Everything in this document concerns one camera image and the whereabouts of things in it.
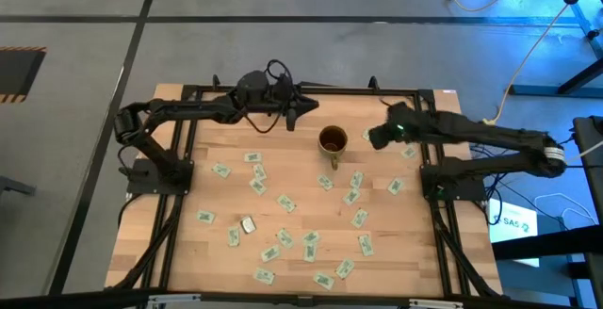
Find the green glazed ceramic mug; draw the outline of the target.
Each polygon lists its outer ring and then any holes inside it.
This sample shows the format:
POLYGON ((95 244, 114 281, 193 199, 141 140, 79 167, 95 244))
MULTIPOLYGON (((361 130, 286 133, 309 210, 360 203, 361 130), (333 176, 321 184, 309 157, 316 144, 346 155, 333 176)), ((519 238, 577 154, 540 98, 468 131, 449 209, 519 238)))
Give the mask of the green glazed ceramic mug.
POLYGON ((336 125, 324 127, 318 135, 318 147, 328 159, 334 171, 338 170, 339 160, 348 146, 348 135, 336 125))

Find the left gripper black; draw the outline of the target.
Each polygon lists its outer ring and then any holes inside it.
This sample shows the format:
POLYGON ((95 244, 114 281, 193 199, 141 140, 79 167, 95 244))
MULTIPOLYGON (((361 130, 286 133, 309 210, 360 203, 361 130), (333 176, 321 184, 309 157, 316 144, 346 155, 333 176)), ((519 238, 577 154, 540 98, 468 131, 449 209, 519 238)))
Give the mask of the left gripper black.
POLYGON ((317 100, 301 95, 297 102, 301 105, 297 110, 295 101, 296 91, 290 78, 280 76, 273 89, 273 97, 279 102, 279 115, 285 117, 286 130, 292 132, 295 129, 297 116, 302 116, 318 108, 317 100))

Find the grey chair foot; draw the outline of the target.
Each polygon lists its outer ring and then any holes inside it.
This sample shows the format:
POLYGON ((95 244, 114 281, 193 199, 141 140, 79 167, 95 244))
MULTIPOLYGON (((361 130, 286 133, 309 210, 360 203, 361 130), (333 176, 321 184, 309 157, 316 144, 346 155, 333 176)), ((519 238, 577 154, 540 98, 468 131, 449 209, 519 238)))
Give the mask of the grey chair foot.
POLYGON ((5 191, 14 191, 24 195, 33 195, 36 188, 22 182, 0 175, 0 196, 5 191))

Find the black metal beam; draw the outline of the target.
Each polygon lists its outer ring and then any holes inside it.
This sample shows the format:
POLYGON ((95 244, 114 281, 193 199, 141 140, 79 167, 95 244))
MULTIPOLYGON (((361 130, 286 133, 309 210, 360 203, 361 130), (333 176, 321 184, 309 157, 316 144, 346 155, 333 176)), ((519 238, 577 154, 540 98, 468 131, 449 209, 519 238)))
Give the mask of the black metal beam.
POLYGON ((603 254, 603 226, 528 236, 492 244, 496 260, 529 259, 574 253, 603 254))

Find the white printed sign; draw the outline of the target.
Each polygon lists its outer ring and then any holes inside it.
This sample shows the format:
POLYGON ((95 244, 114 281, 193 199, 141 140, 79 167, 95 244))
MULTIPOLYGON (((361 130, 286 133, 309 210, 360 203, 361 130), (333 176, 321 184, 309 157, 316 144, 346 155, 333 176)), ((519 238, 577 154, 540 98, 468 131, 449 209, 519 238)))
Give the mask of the white printed sign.
POLYGON ((534 210, 492 199, 487 205, 487 214, 492 243, 538 235, 534 210))

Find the blue and black table frame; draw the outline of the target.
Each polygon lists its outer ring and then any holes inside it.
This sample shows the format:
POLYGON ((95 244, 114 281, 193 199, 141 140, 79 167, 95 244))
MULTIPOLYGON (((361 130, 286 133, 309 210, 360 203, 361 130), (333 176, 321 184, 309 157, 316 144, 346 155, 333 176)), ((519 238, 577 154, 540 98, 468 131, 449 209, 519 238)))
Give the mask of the blue and black table frame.
POLYGON ((569 98, 593 98, 603 99, 603 87, 601 88, 588 88, 588 85, 595 81, 597 78, 603 77, 603 25, 599 28, 593 28, 590 22, 585 17, 579 2, 575 5, 566 5, 563 2, 562 9, 552 18, 547 24, 546 30, 542 36, 539 37, 537 42, 530 48, 526 56, 522 59, 521 64, 514 72, 513 77, 505 90, 505 96, 507 95, 522 95, 522 96, 539 96, 539 97, 569 97, 569 98), (576 73, 571 78, 568 78, 565 82, 559 86, 542 86, 542 85, 530 85, 530 84, 517 84, 515 82, 519 75, 519 72, 525 67, 528 59, 535 51, 536 47, 542 42, 544 37, 550 32, 553 26, 558 24, 561 20, 562 15, 570 9, 580 29, 583 31, 584 39, 592 48, 596 60, 576 73), (586 34, 590 30, 598 29, 599 35, 592 41, 586 38, 586 34))

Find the silver metal bracket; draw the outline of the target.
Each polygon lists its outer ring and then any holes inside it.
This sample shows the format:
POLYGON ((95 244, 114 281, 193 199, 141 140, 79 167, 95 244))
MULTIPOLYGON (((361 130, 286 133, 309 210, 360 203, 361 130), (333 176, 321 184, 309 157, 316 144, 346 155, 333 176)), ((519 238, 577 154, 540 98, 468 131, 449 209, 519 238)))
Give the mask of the silver metal bracket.
POLYGON ((464 309, 464 304, 457 301, 409 299, 409 309, 464 309))
POLYGON ((147 306, 150 309, 166 309, 169 304, 201 300, 201 294, 161 294, 150 296, 147 301, 147 306))

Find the floor hatch with hazard stripes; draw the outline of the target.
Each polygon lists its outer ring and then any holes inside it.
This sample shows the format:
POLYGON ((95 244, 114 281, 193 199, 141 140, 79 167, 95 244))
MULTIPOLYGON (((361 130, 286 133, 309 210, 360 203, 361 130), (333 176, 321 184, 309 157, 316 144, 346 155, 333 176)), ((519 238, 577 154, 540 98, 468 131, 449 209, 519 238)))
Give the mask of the floor hatch with hazard stripes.
POLYGON ((0 104, 27 98, 45 56, 45 47, 0 47, 0 104))

